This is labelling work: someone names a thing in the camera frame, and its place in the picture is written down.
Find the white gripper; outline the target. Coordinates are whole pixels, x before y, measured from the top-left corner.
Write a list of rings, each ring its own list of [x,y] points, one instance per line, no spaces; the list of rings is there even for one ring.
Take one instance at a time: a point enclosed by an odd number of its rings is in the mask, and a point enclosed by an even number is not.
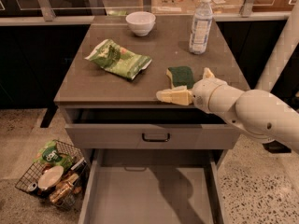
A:
[[[161,102],[175,105],[190,105],[193,103],[196,108],[209,114],[208,103],[213,91],[219,86],[226,85],[225,81],[214,76],[212,71],[205,67],[203,79],[193,85],[192,92],[186,86],[178,86],[173,89],[157,91],[156,97]]]

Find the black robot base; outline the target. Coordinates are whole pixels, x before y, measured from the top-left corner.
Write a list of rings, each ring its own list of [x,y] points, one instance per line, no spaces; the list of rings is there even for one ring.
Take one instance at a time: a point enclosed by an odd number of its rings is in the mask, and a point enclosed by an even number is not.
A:
[[[292,150],[278,141],[263,144],[263,148],[270,153],[291,153]]]

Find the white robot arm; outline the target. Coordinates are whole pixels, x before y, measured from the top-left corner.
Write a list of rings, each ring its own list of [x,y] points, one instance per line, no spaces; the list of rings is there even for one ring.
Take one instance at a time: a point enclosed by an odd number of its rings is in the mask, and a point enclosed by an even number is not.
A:
[[[207,124],[192,136],[199,149],[226,149],[232,133],[263,144],[278,141],[294,151],[299,148],[299,115],[294,109],[268,91],[230,86],[207,67],[199,81],[173,84],[156,97],[164,103],[194,105],[224,121],[222,125]]]

